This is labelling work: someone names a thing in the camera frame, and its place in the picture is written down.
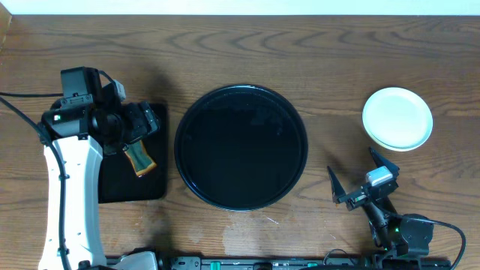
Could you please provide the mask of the mint plate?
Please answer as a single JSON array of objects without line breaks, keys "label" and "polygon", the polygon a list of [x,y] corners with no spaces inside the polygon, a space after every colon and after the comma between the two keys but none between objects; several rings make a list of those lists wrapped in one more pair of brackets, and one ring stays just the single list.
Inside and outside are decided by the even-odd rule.
[{"label": "mint plate", "polygon": [[434,120],[427,103],[405,88],[387,87],[373,93],[362,110],[366,133],[378,137],[389,134],[432,133]]}]

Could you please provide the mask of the orange green scrub sponge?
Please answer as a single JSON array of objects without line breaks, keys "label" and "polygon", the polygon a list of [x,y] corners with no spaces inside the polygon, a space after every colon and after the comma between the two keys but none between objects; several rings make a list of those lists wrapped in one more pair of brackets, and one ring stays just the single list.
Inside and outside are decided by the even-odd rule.
[{"label": "orange green scrub sponge", "polygon": [[137,177],[142,177],[157,167],[157,163],[148,154],[142,140],[128,145],[124,153]]}]

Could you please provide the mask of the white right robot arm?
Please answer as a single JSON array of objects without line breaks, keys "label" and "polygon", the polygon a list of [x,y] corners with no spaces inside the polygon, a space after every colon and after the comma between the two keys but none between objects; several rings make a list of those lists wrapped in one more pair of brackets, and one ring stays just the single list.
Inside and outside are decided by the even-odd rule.
[{"label": "white right robot arm", "polygon": [[350,211],[362,209],[368,218],[374,244],[389,256],[414,260],[426,257],[434,225],[419,214],[396,212],[389,195],[398,188],[400,168],[373,148],[369,152],[376,169],[368,172],[365,183],[351,193],[345,192],[332,168],[327,168],[333,202],[344,203]]}]

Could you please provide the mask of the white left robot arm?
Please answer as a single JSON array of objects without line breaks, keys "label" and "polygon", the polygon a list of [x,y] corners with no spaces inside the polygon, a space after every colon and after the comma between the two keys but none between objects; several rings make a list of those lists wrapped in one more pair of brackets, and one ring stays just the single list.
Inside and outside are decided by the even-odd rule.
[{"label": "white left robot arm", "polygon": [[40,126],[49,176],[46,239],[39,269],[107,266],[99,205],[160,199],[167,191],[165,108],[117,101],[58,100]]}]

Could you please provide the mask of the yellow plate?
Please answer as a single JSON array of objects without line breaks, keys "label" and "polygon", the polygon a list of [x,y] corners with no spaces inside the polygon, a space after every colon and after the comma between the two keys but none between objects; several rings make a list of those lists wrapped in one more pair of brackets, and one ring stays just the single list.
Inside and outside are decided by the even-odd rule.
[{"label": "yellow plate", "polygon": [[396,152],[408,152],[422,146],[431,136],[431,133],[414,133],[388,136],[377,136],[375,133],[367,132],[368,136],[379,146]]}]

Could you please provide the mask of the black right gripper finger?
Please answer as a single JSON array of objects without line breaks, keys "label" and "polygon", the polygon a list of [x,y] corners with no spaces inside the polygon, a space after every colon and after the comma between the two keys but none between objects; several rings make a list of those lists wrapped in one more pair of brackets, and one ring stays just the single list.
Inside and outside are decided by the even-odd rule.
[{"label": "black right gripper finger", "polygon": [[399,176],[400,168],[392,163],[387,158],[383,157],[378,151],[369,147],[370,156],[373,158],[373,162],[376,164],[377,168],[386,167],[393,176]]},{"label": "black right gripper finger", "polygon": [[345,190],[330,166],[327,166],[328,176],[331,182],[332,201],[336,204],[345,202]]}]

